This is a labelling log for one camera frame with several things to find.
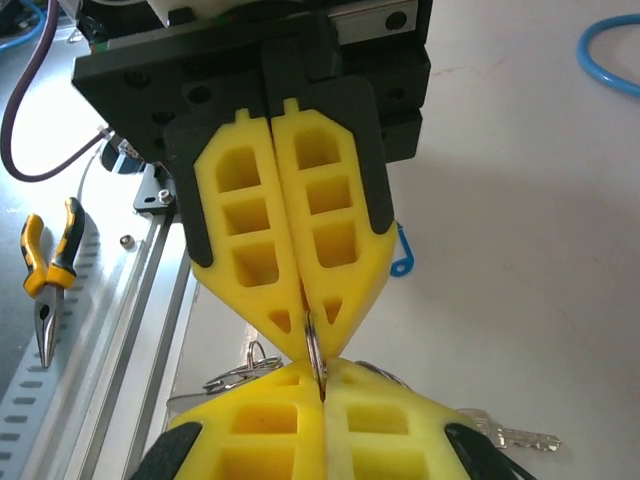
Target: pliers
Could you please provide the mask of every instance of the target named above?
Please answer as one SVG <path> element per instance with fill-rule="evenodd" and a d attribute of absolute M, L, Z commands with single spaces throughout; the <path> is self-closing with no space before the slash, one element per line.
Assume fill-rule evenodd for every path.
<path fill-rule="evenodd" d="M 22 227 L 20 249 L 27 264 L 25 291 L 35 299 L 34 326 L 40 362 L 51 365 L 56 348 L 59 317 L 64 311 L 64 291 L 73 286 L 76 271 L 73 261 L 84 233 L 85 212 L 76 198 L 65 200 L 67 223 L 53 260 L 47 265 L 40 249 L 44 223 L 40 216 L 30 214 Z"/>

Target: screw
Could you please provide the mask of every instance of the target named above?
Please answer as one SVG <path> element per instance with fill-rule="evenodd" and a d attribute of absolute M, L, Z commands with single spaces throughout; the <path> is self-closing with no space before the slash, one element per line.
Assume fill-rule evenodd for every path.
<path fill-rule="evenodd" d="M 171 193 L 169 189 L 163 188 L 158 192 L 158 200 L 163 205 L 169 205 L 171 202 L 173 202 L 173 193 Z"/>
<path fill-rule="evenodd" d="M 127 250 L 133 248 L 135 244 L 135 239 L 129 234 L 120 237 L 120 245 L 122 245 Z"/>

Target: rectangular cutout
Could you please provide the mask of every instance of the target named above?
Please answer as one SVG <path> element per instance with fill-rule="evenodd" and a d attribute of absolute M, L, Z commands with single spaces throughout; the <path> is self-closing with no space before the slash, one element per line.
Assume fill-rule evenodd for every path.
<path fill-rule="evenodd" d="M 257 287 L 276 283 L 280 276 L 276 249 L 273 243 L 259 243 L 233 249 L 238 283 L 243 287 Z"/>
<path fill-rule="evenodd" d="M 269 229 L 269 216 L 264 198 L 232 202 L 222 207 L 229 235 L 259 232 Z"/>
<path fill-rule="evenodd" d="M 293 403 L 259 403 L 238 410 L 231 433 L 297 433 L 298 407 Z"/>
<path fill-rule="evenodd" d="M 313 229 L 320 265 L 325 268 L 349 265 L 358 260 L 354 222 L 331 223 Z"/>
<path fill-rule="evenodd" d="M 354 448 L 354 480 L 427 480 L 424 452 L 420 450 Z"/>
<path fill-rule="evenodd" d="M 269 319 L 284 333 L 291 332 L 291 318 L 288 310 L 274 310 L 269 312 Z"/>
<path fill-rule="evenodd" d="M 292 480 L 295 449 L 226 448 L 220 452 L 214 480 Z"/>
<path fill-rule="evenodd" d="M 340 309 L 342 308 L 342 299 L 328 298 L 322 303 L 324 304 L 324 311 L 327 314 L 327 322 L 329 322 L 329 325 L 333 325 L 336 322 L 336 318 L 338 318 Z"/>
<path fill-rule="evenodd" d="M 294 142 L 300 170 L 340 162 L 338 142 L 324 128 L 300 130 L 296 133 Z"/>
<path fill-rule="evenodd" d="M 225 153 L 218 163 L 217 179 L 220 192 L 231 192 L 260 185 L 253 148 L 236 148 Z"/>
<path fill-rule="evenodd" d="M 350 432 L 409 434 L 406 412 L 393 405 L 350 405 L 347 421 Z"/>
<path fill-rule="evenodd" d="M 311 215 L 331 212 L 353 205 L 346 176 L 329 178 L 307 185 L 307 200 Z"/>

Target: key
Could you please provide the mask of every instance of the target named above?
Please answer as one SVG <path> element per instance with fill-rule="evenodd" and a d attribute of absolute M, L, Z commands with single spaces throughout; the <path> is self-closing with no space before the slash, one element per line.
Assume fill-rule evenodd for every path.
<path fill-rule="evenodd" d="M 511 445 L 518 445 L 519 447 L 537 448 L 545 452 L 555 452 L 562 444 L 562 441 L 555 435 L 504 428 L 484 410 L 462 408 L 458 411 L 470 417 L 478 429 L 489 437 L 491 443 L 493 443 L 496 448 L 507 448 Z"/>

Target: white tabletop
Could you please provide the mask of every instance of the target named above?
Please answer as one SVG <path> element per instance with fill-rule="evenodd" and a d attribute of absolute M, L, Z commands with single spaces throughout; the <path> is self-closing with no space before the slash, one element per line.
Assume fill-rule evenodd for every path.
<path fill-rule="evenodd" d="M 556 453 L 508 450 L 541 480 L 638 477 L 640 102 L 575 61 L 588 25 L 634 10 L 436 0 L 419 153 L 389 167 L 416 265 L 344 352 L 444 404 L 558 435 Z M 640 28 L 593 51 L 640 81 Z M 254 335 L 201 289 L 174 391 L 238 365 Z"/>

